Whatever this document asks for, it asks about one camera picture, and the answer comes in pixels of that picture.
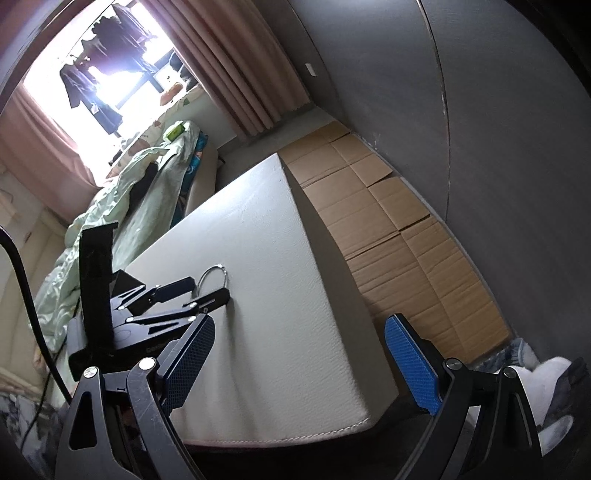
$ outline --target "light green blanket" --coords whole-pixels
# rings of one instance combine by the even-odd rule
[[[127,267],[170,228],[181,182],[198,137],[198,127],[187,122],[185,133],[170,145],[137,153],[116,180],[102,189],[88,210],[70,225],[66,231],[66,249],[35,297],[35,308],[49,350],[57,352],[59,349],[80,297],[81,231],[119,222],[121,227],[115,233],[113,245],[113,271]],[[129,218],[125,218],[131,188],[143,178],[148,165],[160,157],[160,170],[143,201]]]

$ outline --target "metal ring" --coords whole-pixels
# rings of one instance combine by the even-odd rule
[[[223,286],[224,288],[228,287],[228,271],[226,270],[226,267],[224,267],[222,264],[214,265],[212,267],[209,267],[205,272],[203,272],[203,275],[201,275],[201,278],[197,282],[197,287],[195,290],[196,297],[199,296],[199,290],[201,290],[201,284],[203,283],[203,280],[205,280],[205,277],[207,277],[207,275],[213,270],[223,271]]]

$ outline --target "wall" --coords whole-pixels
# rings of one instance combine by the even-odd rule
[[[253,0],[253,3],[283,46],[314,103],[348,124],[324,61],[290,3],[287,0]],[[312,65],[316,77],[310,74],[306,63]]]
[[[199,89],[202,93],[199,94],[198,91],[192,90],[189,93],[191,103],[173,113],[164,123],[163,130],[179,120],[192,120],[207,134],[209,141],[218,149],[236,138],[236,134],[224,113],[213,103],[212,98],[201,87]]]
[[[349,126],[447,221],[516,333],[591,361],[591,99],[552,44],[504,0],[290,2]]]
[[[27,0],[6,7],[0,18],[0,90],[4,88],[23,46],[30,44],[43,22],[61,0]]]
[[[17,210],[17,216],[3,227],[10,234],[17,247],[21,249],[41,214],[43,204],[10,172],[4,171],[1,163],[0,189],[13,196],[12,204]],[[12,264],[10,259],[4,249],[0,248],[0,298],[2,298],[4,287],[11,272]]]

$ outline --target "cardboard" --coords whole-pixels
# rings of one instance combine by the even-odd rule
[[[316,130],[316,133],[322,135],[322,137],[324,137],[327,142],[334,142],[335,140],[339,139],[340,137],[344,137],[350,132],[351,130],[337,121],[331,122],[328,125]]]
[[[351,168],[366,187],[371,187],[374,183],[392,173],[392,169],[375,153],[353,163]]]
[[[427,207],[398,177],[391,177],[372,185],[369,191],[398,230],[429,216]]]
[[[287,145],[277,153],[279,153],[279,156],[286,164],[290,164],[294,160],[297,160],[326,143],[327,140],[325,137],[316,131]]]
[[[335,140],[332,142],[332,146],[349,165],[373,153],[353,134],[345,135]]]
[[[507,341],[508,328],[455,241],[348,129],[332,122],[284,155],[347,260],[384,349],[384,323],[398,312],[445,357],[472,362]]]
[[[302,187],[323,179],[346,166],[343,157],[331,144],[316,148],[289,164],[291,172]]]

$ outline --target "floor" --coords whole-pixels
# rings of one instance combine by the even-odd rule
[[[308,110],[286,123],[280,124],[252,144],[241,146],[231,153],[221,154],[220,156],[225,164],[217,171],[216,192],[236,180],[257,163],[269,157],[269,155],[329,124],[333,120],[324,110],[314,107],[312,110]]]

